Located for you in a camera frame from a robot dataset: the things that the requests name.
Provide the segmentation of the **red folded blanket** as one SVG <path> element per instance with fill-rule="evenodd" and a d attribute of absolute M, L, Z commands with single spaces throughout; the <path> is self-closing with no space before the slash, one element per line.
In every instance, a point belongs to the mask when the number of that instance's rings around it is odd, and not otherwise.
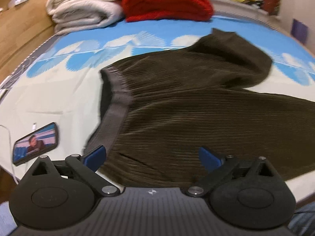
<path fill-rule="evenodd" d="M 179 19 L 208 21 L 214 8 L 208 0 L 122 0 L 127 22 Z"/>

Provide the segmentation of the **dark brown corduroy pants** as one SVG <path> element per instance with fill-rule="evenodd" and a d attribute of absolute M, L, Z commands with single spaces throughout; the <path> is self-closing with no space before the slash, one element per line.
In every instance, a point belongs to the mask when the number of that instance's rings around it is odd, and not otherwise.
<path fill-rule="evenodd" d="M 271 58 L 234 32 L 131 56 L 101 69 L 100 124 L 85 153 L 103 146 L 103 171 L 130 187 L 188 187 L 206 175 L 202 146 L 265 156 L 284 180 L 314 170 L 314 103 L 249 91 Z"/>

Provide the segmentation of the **wooden headboard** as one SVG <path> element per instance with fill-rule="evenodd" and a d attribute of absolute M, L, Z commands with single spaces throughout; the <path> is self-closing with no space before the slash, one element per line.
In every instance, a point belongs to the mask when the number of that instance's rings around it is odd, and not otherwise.
<path fill-rule="evenodd" d="M 9 8 L 1 0 L 1 81 L 9 76 L 43 42 L 54 34 L 47 15 L 47 0 L 28 0 Z"/>

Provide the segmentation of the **cream folded quilt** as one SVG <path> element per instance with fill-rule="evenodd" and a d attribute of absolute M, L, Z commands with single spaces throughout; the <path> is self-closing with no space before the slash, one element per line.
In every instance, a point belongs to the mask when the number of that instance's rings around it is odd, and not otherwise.
<path fill-rule="evenodd" d="M 124 17 L 121 0 L 47 0 L 56 35 L 105 28 Z"/>

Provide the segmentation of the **purple bag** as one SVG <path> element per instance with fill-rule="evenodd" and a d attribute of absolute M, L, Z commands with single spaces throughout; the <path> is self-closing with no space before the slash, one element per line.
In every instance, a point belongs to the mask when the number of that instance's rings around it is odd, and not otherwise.
<path fill-rule="evenodd" d="M 308 26 L 296 19 L 293 19 L 290 34 L 303 45 L 305 45 L 308 38 Z"/>

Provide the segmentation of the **blue white patterned bedsheet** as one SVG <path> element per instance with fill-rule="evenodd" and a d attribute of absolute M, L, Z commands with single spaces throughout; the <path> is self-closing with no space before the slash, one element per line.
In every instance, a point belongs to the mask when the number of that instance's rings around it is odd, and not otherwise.
<path fill-rule="evenodd" d="M 121 21 L 51 37 L 1 83 L 1 168 L 20 180 L 32 163 L 12 163 L 14 142 L 51 122 L 60 142 L 49 157 L 82 153 L 99 123 L 101 68 L 127 56 L 190 46 L 215 28 L 236 32 L 273 59 L 269 76 L 253 91 L 314 100 L 314 58 L 271 27 L 224 16 L 208 22 Z"/>

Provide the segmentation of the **black smartphone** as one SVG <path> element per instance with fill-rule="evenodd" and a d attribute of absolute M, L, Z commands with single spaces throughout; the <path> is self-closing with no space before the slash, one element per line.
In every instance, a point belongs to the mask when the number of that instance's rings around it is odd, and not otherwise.
<path fill-rule="evenodd" d="M 55 122 L 49 123 L 18 139 L 13 146 L 12 163 L 19 166 L 54 150 L 59 145 L 59 129 Z"/>

